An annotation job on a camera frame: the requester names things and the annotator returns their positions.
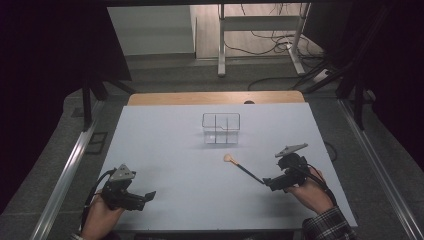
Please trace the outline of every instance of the aluminum rail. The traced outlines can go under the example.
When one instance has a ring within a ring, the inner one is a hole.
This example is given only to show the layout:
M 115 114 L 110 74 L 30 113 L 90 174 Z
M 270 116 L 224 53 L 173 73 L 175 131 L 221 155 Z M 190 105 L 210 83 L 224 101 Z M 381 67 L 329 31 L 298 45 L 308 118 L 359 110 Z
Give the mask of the aluminum rail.
M 409 239 L 423 240 L 424 237 L 422 231 L 405 202 L 405 199 L 402 197 L 401 193 L 393 183 L 393 180 L 390 178 L 389 173 L 368 139 L 367 134 L 358 127 L 353 119 L 353 111 L 348 100 L 339 100 L 338 102 Z
M 78 169 L 78 165 L 81 161 L 84 151 L 90 142 L 91 136 L 93 135 L 100 112 L 103 109 L 103 105 L 104 102 L 102 101 L 97 101 L 94 105 L 92 110 L 93 121 L 91 126 L 87 129 L 86 132 L 82 132 L 80 134 L 30 239 L 46 239 L 49 235 L 59 209 L 62 206 L 63 200 L 65 199 L 66 193 L 68 192 L 68 189 L 72 183 L 72 179 L 74 178 Z

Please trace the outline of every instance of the wooden floor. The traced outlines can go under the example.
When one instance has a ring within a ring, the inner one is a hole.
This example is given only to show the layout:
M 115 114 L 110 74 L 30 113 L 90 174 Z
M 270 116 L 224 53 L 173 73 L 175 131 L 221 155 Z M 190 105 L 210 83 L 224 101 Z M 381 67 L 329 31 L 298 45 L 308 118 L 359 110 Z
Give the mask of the wooden floor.
M 287 3 L 287 4 L 228 4 L 225 5 L 224 13 L 225 16 L 287 16 L 287 15 L 299 15 L 301 8 L 300 3 Z M 196 57 L 198 59 L 208 59 L 218 57 L 218 46 L 219 46 L 219 5 L 195 5 L 191 6 L 192 13 L 195 14 L 197 20 L 196 26 Z M 287 51 L 284 51 L 285 47 L 281 49 L 271 50 L 275 47 L 274 41 L 278 40 L 278 36 L 285 36 L 293 34 L 294 32 L 289 31 L 266 31 L 266 32 L 226 32 L 225 43 L 226 56 L 227 57 L 246 57 L 246 56 L 279 56 L 288 55 Z M 289 41 L 287 38 L 280 38 L 280 42 Z M 307 55 L 308 51 L 312 54 L 321 53 L 321 49 L 316 46 L 313 42 L 307 45 L 305 39 L 301 39 L 299 42 L 300 51 Z M 232 48 L 238 48 L 245 50 L 234 50 Z

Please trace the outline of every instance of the plaid shirt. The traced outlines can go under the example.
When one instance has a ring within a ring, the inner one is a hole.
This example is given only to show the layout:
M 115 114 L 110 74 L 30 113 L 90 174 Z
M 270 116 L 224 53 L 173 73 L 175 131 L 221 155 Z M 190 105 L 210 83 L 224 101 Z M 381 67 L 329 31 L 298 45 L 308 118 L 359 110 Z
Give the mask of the plaid shirt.
M 351 240 L 356 233 L 347 223 L 339 207 L 333 207 L 320 215 L 303 222 L 303 232 L 308 240 Z

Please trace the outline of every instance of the white board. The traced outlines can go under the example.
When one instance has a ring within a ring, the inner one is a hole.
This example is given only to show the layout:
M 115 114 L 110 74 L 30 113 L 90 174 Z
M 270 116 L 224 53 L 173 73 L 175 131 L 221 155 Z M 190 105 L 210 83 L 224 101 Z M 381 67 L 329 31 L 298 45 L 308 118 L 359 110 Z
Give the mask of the white board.
M 239 113 L 238 144 L 205 144 L 204 113 Z M 101 173 L 124 163 L 137 172 L 130 193 L 157 193 L 143 211 L 126 211 L 116 229 L 300 229 L 314 212 L 223 157 L 230 153 L 259 178 L 274 178 L 282 174 L 274 154 L 303 143 L 309 146 L 297 153 L 323 172 L 349 224 L 357 226 L 309 104 L 124 107 Z

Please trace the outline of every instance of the gray wall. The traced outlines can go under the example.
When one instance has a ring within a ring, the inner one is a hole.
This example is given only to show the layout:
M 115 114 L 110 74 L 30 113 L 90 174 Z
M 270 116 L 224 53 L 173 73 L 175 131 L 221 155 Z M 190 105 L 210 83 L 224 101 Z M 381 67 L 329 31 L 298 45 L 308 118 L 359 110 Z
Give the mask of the gray wall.
M 125 56 L 194 53 L 190 6 L 111 7 Z

